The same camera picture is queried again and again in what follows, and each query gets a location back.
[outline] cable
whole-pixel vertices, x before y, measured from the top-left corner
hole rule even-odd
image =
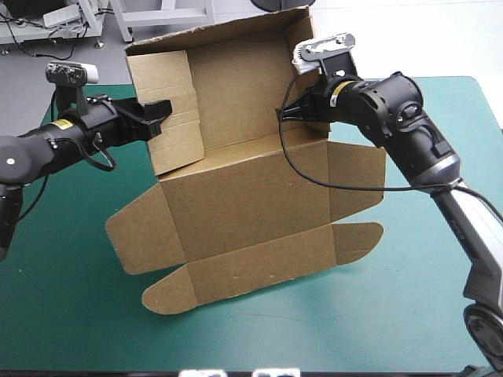
[[[484,195],[468,187],[456,186],[454,187],[454,189],[457,191],[466,192],[467,194],[470,194],[471,196],[474,196],[475,198],[482,200],[490,208],[490,210],[494,212],[496,217],[501,222],[503,222],[503,215],[501,215],[501,213],[497,210],[497,208]]]
[[[425,189],[447,189],[450,188],[449,185],[445,184],[435,184],[435,185],[423,185],[423,186],[408,186],[408,187],[364,187],[364,186],[346,186],[346,185],[335,185],[329,182],[323,182],[319,181],[316,178],[313,178],[304,172],[302,172],[296,164],[292,161],[292,158],[290,157],[288,153],[288,149],[286,147],[286,142],[285,142],[285,136],[283,133],[283,114],[285,112],[285,107],[288,102],[288,99],[290,98],[290,93],[292,92],[292,87],[296,83],[297,79],[300,77],[300,75],[294,77],[292,81],[290,82],[290,85],[288,86],[288,89],[285,94],[285,98],[283,100],[283,105],[281,106],[280,110],[280,117],[279,117],[279,134],[280,134],[280,139],[281,139],[281,147],[283,149],[283,154],[285,155],[286,160],[288,161],[288,164],[292,169],[300,175],[302,178],[307,179],[308,181],[311,181],[315,183],[316,185],[328,187],[329,189],[339,189],[339,190],[352,190],[352,191],[370,191],[370,192],[402,192],[402,191],[415,191],[415,190],[425,190]]]
[[[96,161],[95,159],[93,159],[89,155],[89,153],[87,153],[86,147],[84,147],[84,145],[80,141],[77,141],[74,139],[69,139],[66,137],[54,139],[54,141],[63,141],[63,142],[72,143],[79,150],[80,156],[83,158],[83,160],[86,161],[87,163],[89,163],[90,165],[92,165],[93,167],[96,167],[99,170],[112,171],[117,167],[117,163],[112,158],[112,156],[108,154],[106,149],[101,148],[101,146],[99,145],[100,141],[98,140],[98,138],[95,138],[95,141],[92,142],[92,145],[96,148],[96,150],[98,150],[105,157],[105,159],[108,162],[108,165],[104,165],[103,163],[100,163],[100,162]]]
[[[50,121],[51,122],[53,122],[54,118],[55,118],[55,116],[54,116],[54,103],[55,103],[55,100],[56,100],[56,90],[54,90],[53,96],[51,97],[51,100],[50,100]],[[49,175],[47,174],[44,177],[44,181],[42,183],[42,186],[40,187],[39,193],[37,194],[37,196],[35,197],[35,199],[33,200],[33,202],[30,204],[30,206],[26,209],[26,211],[23,212],[23,214],[17,219],[17,222],[20,222],[21,220],[23,220],[24,218],[26,218],[30,214],[30,212],[35,208],[35,206],[37,205],[37,203],[39,202],[39,200],[42,198],[42,195],[46,191],[46,187],[47,187],[47,182],[48,181],[49,181]]]
[[[52,59],[56,59],[56,60],[68,60],[68,59],[71,59],[72,56],[73,56],[73,52],[77,46],[77,42],[79,39],[83,39],[86,37],[86,34],[87,34],[87,31],[89,30],[89,25],[86,25],[86,30],[84,31],[84,34],[82,36],[79,36],[79,33],[77,33],[77,36],[75,37],[75,41],[73,43],[73,46],[72,46],[72,50],[70,51],[70,54],[67,56],[67,57],[56,57],[54,55],[49,55],[49,54],[44,54],[44,53],[30,53],[28,52],[27,50],[24,49],[24,47],[17,41],[16,39],[16,36],[14,35],[14,32],[13,32],[13,29],[10,27],[10,23],[9,22],[12,22],[11,20],[8,20],[8,17],[4,16],[2,13],[0,13],[0,16],[3,18],[4,20],[4,24],[7,25],[7,28],[9,29],[9,32],[11,34],[11,36],[13,37],[13,41],[14,41],[14,44],[16,45],[16,47],[18,49],[20,49],[23,53],[25,53],[26,55],[28,55],[29,57],[50,57]],[[49,38],[52,37],[52,35],[58,31],[59,29],[57,28],[55,31],[52,31],[50,34],[49,34]]]
[[[33,200],[33,203],[31,203],[30,206],[26,209],[26,211],[23,212],[23,214],[17,219],[17,222],[20,222],[21,220],[23,220],[24,218],[26,218],[30,214],[30,212],[35,208],[35,206],[39,202],[40,198],[42,198],[43,193],[46,191],[47,181],[48,180],[49,180],[49,175],[46,175],[44,177],[44,182],[42,183],[42,187],[40,188],[39,194]]]
[[[287,159],[288,163],[292,167],[292,169],[300,175],[302,178],[307,179],[308,181],[311,181],[317,185],[328,187],[330,189],[340,189],[340,190],[353,190],[353,191],[378,191],[378,192],[406,192],[406,191],[414,191],[414,190],[425,190],[425,189],[446,189],[446,190],[457,190],[461,192],[466,192],[467,194],[474,196],[477,199],[482,200],[489,208],[490,210],[493,211],[494,215],[501,221],[503,222],[503,215],[497,210],[497,208],[482,194],[478,193],[475,190],[472,190],[471,188],[463,187],[456,185],[452,187],[451,185],[446,185],[446,184],[437,184],[437,185],[422,185],[422,186],[410,186],[410,187],[361,187],[361,186],[345,186],[345,185],[334,185],[328,182],[323,182],[319,181],[316,178],[310,177],[309,175],[303,173],[292,161],[290,155],[288,154],[288,149],[286,148],[285,144],[285,136],[283,134],[283,113],[285,111],[285,106],[288,102],[288,98],[290,97],[290,93],[292,91],[293,85],[296,83],[298,77],[296,76],[291,82],[290,85],[288,86],[287,92],[285,94],[285,99],[283,100],[283,105],[281,106],[281,111],[280,111],[280,118],[279,118],[279,134],[280,134],[280,139],[281,139],[281,147],[283,149],[283,153],[285,154],[285,158]],[[430,133],[433,141],[440,141],[440,136],[437,132],[435,132],[431,127],[425,127],[427,128],[428,132]]]
[[[77,37],[75,38],[75,41],[73,42],[72,49],[70,50],[70,54],[67,57],[56,57],[54,55],[49,55],[49,54],[44,54],[44,53],[36,53],[34,55],[34,57],[50,57],[50,58],[53,58],[53,59],[56,59],[56,60],[68,60],[68,59],[71,59],[73,57],[73,52],[75,51],[75,48],[77,46],[77,42],[80,39],[84,39],[86,37],[86,34],[87,34],[88,30],[89,30],[89,25],[86,25],[86,30],[84,30],[84,34],[82,36],[77,35]]]
[[[29,53],[27,50],[25,50],[25,49],[23,48],[23,46],[22,46],[22,45],[21,45],[21,44],[17,41],[16,36],[14,35],[14,32],[13,32],[13,29],[10,27],[10,23],[9,23],[10,21],[8,21],[8,20],[7,20],[7,18],[6,18],[3,14],[1,14],[1,13],[0,13],[0,16],[1,16],[1,17],[4,19],[4,21],[6,22],[7,27],[9,28],[9,32],[10,32],[10,34],[11,34],[11,35],[12,35],[12,37],[13,37],[14,44],[16,45],[16,47],[17,47],[18,49],[20,49],[23,53],[27,54],[29,57],[35,57],[35,55],[33,55],[32,53]]]

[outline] floor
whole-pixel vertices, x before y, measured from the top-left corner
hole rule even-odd
[[[178,0],[178,4],[189,7],[197,1]],[[131,10],[160,6],[158,0],[125,3]],[[249,0],[215,0],[215,9],[218,22],[261,13]],[[416,77],[471,76],[480,83],[503,126],[499,91],[503,85],[503,0],[317,0],[312,13],[318,36],[355,35],[354,59],[362,77],[382,78],[398,70]],[[176,30],[180,27],[139,28],[135,38]],[[125,43],[113,16],[105,21],[102,40],[106,46],[101,50],[93,48],[94,38],[82,41],[72,59],[96,64],[102,84],[130,82]],[[68,46],[48,42],[30,46],[45,53],[66,54],[68,50]],[[49,60],[16,50],[0,57],[4,89],[0,93],[0,133],[22,134],[39,125],[53,90],[43,73]]]

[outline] corrugated cardboard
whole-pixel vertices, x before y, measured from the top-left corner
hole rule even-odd
[[[107,224],[128,273],[185,264],[145,291],[149,309],[180,313],[353,262],[379,240],[377,224],[330,223],[378,204],[382,192],[314,185],[282,154],[275,109],[294,75],[292,49],[309,38],[300,8],[127,48],[139,101],[169,98],[174,110],[149,143],[159,183]],[[315,80],[302,77],[292,96]],[[383,151],[328,142],[328,125],[285,129],[309,175],[384,184]]]
[[[382,232],[376,223],[325,225],[188,263],[148,288],[142,301],[156,313],[185,312],[358,260]]]

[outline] box side panel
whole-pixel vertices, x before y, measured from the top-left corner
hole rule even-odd
[[[131,56],[146,53],[177,51],[181,49],[195,49],[201,46],[241,38],[245,35],[261,31],[284,27],[307,16],[309,16],[309,9],[303,7],[279,13],[270,13],[257,17],[233,20],[224,24],[195,27],[187,31],[132,43],[126,48],[126,53]]]
[[[141,302],[159,314],[178,314],[198,306],[187,266],[152,285],[143,292]]]
[[[323,135],[307,127],[286,131],[285,139],[289,148],[315,141],[325,141],[325,137],[323,137]],[[270,155],[279,151],[281,151],[279,136],[277,134],[267,135],[260,139],[227,145],[226,147],[207,151],[204,159],[201,161],[165,174],[160,177],[160,180],[165,181],[167,179],[179,178],[185,175],[197,174],[212,169],[219,169],[234,163],[240,163],[248,159]]]
[[[127,273],[146,273],[186,262],[160,185],[113,215],[106,230]]]
[[[336,265],[332,226],[189,263],[202,304],[269,287]]]
[[[361,258],[381,234],[375,223],[325,225],[192,262],[184,266],[191,284],[174,284],[170,275],[145,292],[143,304],[157,313],[180,313],[193,308],[180,305],[193,293],[197,305],[242,295]]]
[[[292,80],[283,29],[187,51],[204,147],[213,149],[277,132],[276,108]],[[293,90],[292,98],[297,92]],[[303,126],[288,122],[285,129]]]
[[[326,142],[290,149],[328,179]],[[162,182],[189,262],[330,222],[329,191],[298,176],[279,152]]]
[[[328,143],[330,182],[347,186],[383,187],[386,152],[374,147]],[[337,221],[380,203],[382,192],[330,190],[331,220]]]
[[[204,157],[196,91],[185,51],[128,57],[140,102],[171,100],[173,113],[163,122],[163,133],[149,142],[156,175]]]

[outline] green table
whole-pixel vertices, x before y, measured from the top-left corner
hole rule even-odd
[[[467,183],[503,208],[503,140],[478,84],[418,81]],[[131,86],[88,88],[96,92],[134,94]],[[353,127],[332,129],[333,140],[365,143]],[[144,144],[112,152],[116,171],[80,163],[54,175],[20,223],[0,264],[0,369],[455,372],[485,364],[462,320],[468,259],[418,192],[387,194],[351,218],[385,228],[359,262],[178,316],[150,313],[141,293],[167,271],[128,276],[104,224],[156,180]],[[405,184],[389,161],[387,183]],[[26,190],[27,202],[38,188]]]

